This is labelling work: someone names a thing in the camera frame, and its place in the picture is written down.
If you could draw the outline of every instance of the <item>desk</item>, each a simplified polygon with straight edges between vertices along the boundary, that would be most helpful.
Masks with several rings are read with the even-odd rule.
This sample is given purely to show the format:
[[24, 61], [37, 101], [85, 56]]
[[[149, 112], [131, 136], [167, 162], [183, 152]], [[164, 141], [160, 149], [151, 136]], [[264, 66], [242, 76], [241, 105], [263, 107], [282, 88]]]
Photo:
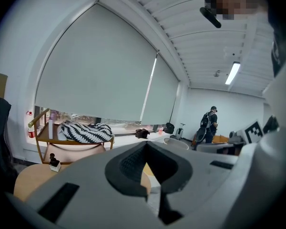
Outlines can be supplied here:
[[[61, 165], [59, 172], [68, 166], [69, 165]], [[58, 172], [50, 170], [49, 165], [46, 164], [37, 164], [26, 167], [17, 177], [14, 187], [14, 196], [21, 201], [26, 201], [34, 190], [57, 173]], [[151, 182], [144, 172], [142, 172], [141, 185], [146, 187], [147, 193], [149, 194], [151, 191]]]

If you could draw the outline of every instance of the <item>ceiling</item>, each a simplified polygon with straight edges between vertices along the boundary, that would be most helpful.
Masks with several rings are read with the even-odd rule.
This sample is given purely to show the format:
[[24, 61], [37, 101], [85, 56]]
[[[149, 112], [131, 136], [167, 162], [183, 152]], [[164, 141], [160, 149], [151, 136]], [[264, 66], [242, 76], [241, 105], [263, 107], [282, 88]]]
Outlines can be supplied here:
[[[183, 63], [190, 87], [262, 96], [273, 79], [273, 29], [266, 14], [223, 21], [217, 29], [199, 9], [204, 0], [137, 0], [160, 24]], [[241, 68], [225, 85], [233, 62]]]

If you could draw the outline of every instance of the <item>black and white striped fabric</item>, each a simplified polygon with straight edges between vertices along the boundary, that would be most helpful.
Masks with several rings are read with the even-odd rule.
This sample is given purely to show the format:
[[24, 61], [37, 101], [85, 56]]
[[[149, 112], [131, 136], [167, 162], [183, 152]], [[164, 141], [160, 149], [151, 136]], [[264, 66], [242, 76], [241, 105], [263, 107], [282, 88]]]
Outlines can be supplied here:
[[67, 139], [79, 143], [102, 143], [111, 140], [113, 133], [108, 125], [82, 125], [73, 121], [61, 123], [61, 130]]

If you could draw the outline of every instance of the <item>roller blind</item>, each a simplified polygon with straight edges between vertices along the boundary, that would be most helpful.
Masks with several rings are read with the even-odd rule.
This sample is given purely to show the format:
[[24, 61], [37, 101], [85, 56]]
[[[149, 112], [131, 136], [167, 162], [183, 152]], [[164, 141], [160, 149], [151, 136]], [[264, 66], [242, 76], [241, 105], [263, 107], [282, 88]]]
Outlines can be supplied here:
[[174, 73], [158, 55], [141, 124], [157, 125], [169, 122], [178, 84]]
[[60, 38], [42, 72], [35, 104], [101, 118], [139, 121], [156, 50], [101, 5]]

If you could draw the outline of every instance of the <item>smoke detector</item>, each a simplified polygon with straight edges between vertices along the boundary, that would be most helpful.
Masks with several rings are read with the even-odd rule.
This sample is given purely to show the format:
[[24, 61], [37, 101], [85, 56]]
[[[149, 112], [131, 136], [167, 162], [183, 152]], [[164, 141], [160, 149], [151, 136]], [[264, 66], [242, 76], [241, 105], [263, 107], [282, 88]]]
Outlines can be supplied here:
[[219, 76], [220, 71], [216, 71], [214, 74], [214, 77], [218, 77]]

